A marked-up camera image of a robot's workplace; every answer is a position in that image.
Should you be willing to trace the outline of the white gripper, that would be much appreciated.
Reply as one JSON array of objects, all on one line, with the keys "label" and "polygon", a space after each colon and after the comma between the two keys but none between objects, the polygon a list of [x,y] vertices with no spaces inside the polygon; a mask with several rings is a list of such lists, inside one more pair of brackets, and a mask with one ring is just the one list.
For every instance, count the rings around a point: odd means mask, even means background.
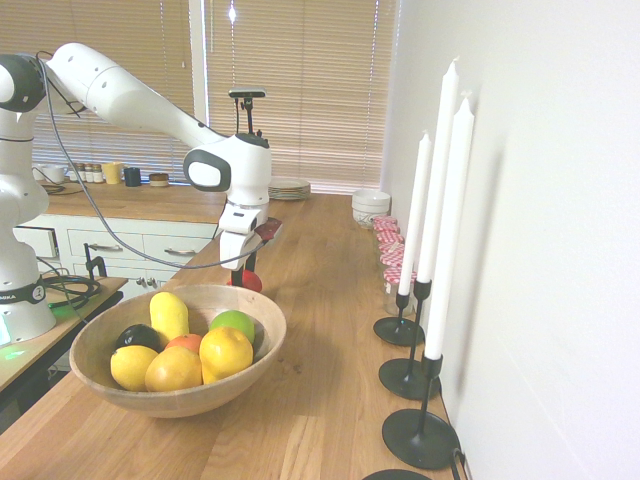
[{"label": "white gripper", "polygon": [[243,284],[241,266],[248,257],[248,270],[255,271],[257,253],[253,252],[261,241],[255,229],[264,223],[264,208],[236,205],[227,202],[221,217],[219,228],[219,254],[221,265],[231,272],[230,284]]}]

